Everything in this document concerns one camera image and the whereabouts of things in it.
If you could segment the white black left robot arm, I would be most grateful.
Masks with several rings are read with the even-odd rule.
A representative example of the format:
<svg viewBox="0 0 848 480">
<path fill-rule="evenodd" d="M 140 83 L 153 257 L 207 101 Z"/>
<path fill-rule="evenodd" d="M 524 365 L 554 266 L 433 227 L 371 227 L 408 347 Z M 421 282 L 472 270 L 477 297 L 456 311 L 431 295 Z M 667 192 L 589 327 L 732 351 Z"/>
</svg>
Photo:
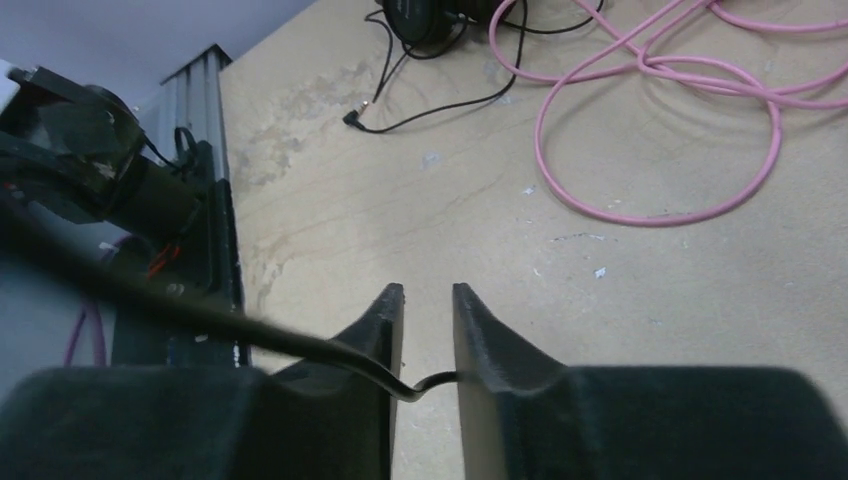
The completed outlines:
<svg viewBox="0 0 848 480">
<path fill-rule="evenodd" d="M 137 235 L 168 236 L 201 201 L 183 170 L 144 154 L 152 143 L 109 90 L 44 67 L 6 66 L 1 85 L 1 183 L 76 223 L 109 222 Z"/>
</svg>

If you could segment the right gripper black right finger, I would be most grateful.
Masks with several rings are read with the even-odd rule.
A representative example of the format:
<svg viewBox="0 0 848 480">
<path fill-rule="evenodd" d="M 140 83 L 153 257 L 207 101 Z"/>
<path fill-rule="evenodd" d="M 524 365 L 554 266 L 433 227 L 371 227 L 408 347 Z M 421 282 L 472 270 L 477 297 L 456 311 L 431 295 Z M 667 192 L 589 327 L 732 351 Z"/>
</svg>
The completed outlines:
<svg viewBox="0 0 848 480">
<path fill-rule="evenodd" d="M 453 288 L 469 479 L 843 479 L 847 437 L 780 368 L 567 366 Z"/>
</svg>

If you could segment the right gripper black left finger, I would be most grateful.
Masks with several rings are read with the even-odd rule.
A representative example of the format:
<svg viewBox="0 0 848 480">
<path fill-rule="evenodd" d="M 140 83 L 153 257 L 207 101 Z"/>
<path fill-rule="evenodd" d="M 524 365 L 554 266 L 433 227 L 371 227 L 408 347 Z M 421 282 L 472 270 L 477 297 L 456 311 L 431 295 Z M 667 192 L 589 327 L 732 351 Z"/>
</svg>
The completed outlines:
<svg viewBox="0 0 848 480">
<path fill-rule="evenodd" d="M 1 407 L 5 479 L 387 479 L 396 401 L 306 360 L 248 367 L 65 367 Z"/>
</svg>

